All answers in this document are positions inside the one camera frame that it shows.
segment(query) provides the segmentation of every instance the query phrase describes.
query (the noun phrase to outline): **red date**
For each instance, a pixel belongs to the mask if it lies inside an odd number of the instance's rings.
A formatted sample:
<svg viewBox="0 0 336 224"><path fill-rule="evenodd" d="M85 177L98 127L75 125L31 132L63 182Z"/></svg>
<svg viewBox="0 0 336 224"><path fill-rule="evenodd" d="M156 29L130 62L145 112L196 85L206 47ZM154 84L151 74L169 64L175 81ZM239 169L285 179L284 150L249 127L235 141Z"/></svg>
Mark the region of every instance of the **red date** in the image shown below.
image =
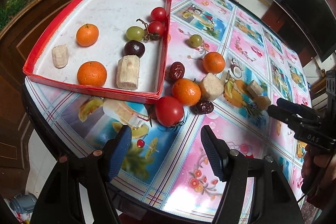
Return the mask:
<svg viewBox="0 0 336 224"><path fill-rule="evenodd" d="M209 114L213 112L213 109L213 103L209 101L199 101L196 105L194 105L194 112L199 115Z"/></svg>
<svg viewBox="0 0 336 224"><path fill-rule="evenodd" d="M184 76L185 68L181 62L174 62L169 69L169 78L173 81L182 79Z"/></svg>

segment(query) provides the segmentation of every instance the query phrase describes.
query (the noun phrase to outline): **black monitor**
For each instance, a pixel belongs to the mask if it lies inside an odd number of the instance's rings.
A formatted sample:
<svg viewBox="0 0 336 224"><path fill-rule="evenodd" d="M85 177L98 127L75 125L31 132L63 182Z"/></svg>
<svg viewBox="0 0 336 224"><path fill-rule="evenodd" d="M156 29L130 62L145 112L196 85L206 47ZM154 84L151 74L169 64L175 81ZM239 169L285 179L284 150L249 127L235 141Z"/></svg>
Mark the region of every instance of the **black monitor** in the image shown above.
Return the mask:
<svg viewBox="0 0 336 224"><path fill-rule="evenodd" d="M321 61L336 50L336 18L326 0L274 0L304 32Z"/></svg>

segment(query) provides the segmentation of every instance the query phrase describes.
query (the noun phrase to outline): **human hand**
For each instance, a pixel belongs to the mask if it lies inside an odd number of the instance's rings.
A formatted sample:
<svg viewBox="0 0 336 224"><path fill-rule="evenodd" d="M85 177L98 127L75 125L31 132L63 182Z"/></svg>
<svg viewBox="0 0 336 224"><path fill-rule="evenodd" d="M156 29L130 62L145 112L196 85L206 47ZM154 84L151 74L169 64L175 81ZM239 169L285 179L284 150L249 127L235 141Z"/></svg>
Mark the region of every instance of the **human hand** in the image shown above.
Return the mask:
<svg viewBox="0 0 336 224"><path fill-rule="evenodd" d="M311 155L311 146L305 147L307 151L303 158L303 166L301 170L301 176L304 178L311 173L313 163L318 167L326 168L330 157L333 157L325 174L318 185L318 189L314 196L308 197L307 202L313 204L315 207L323 209L330 198L332 197L334 190L336 189L336 156L332 154L318 155L313 157Z"/></svg>
<svg viewBox="0 0 336 224"><path fill-rule="evenodd" d="M301 176L304 178L308 176L311 172L312 164L315 163L318 167L326 168L330 160L331 154L318 155L314 158L311 156L310 150L311 146L308 144L305 147L307 151L303 157L303 166L301 170ZM336 178L336 155L333 158L325 171L325 175L319 183L319 188L325 189L329 187Z"/></svg>

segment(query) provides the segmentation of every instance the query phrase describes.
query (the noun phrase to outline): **table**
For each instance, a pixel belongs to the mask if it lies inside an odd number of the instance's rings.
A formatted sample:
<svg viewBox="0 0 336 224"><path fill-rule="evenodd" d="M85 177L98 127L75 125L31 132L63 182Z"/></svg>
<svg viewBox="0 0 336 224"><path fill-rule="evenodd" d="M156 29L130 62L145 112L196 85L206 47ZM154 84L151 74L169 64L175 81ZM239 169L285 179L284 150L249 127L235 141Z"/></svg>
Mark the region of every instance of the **table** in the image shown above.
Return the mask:
<svg viewBox="0 0 336 224"><path fill-rule="evenodd" d="M186 41L196 33L204 43L193 49ZM311 107L298 55L233 0L173 0L169 34L167 68L180 61L184 77L200 81L205 76L200 59L217 51L226 60L217 76L223 83L235 82L231 99L221 95L214 101L214 112L207 115L192 114L185 107L184 125L174 131L156 121L151 128L145 121L148 105L90 97L26 78L25 105L43 142L55 156L85 157L114 138L122 124L130 125L132 145L111 182L111 192L118 196L116 208L137 219L154 212L176 221L184 217L211 222L225 183L214 176L202 148L200 129L205 124L246 157L272 155L299 199L305 144L295 140L285 124L258 109L243 88L256 80L273 104L283 97ZM163 95L169 95L170 89L165 81ZM138 139L145 141L144 148L136 146ZM252 188L253 178L249 178L242 223L248 220Z"/></svg>

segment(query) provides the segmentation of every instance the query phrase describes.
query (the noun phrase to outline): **cherry tomato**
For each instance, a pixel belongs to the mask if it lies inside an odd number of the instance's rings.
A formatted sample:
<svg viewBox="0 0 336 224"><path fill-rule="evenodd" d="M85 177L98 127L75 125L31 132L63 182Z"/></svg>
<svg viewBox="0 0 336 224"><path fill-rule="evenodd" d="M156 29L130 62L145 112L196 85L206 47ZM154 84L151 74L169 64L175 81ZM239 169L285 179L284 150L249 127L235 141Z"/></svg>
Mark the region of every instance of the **cherry tomato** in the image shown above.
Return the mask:
<svg viewBox="0 0 336 224"><path fill-rule="evenodd" d="M165 27L161 22L153 21L150 24L148 24L148 31L149 33L158 33L159 36L163 36L163 32L165 30Z"/></svg>
<svg viewBox="0 0 336 224"><path fill-rule="evenodd" d="M151 18L152 20L155 21L164 21L167 17L167 13L166 10L162 7L156 7L153 9L153 11L151 12Z"/></svg>
<svg viewBox="0 0 336 224"><path fill-rule="evenodd" d="M164 96L155 104L156 118L165 127L176 125L184 115L182 104L171 96Z"/></svg>

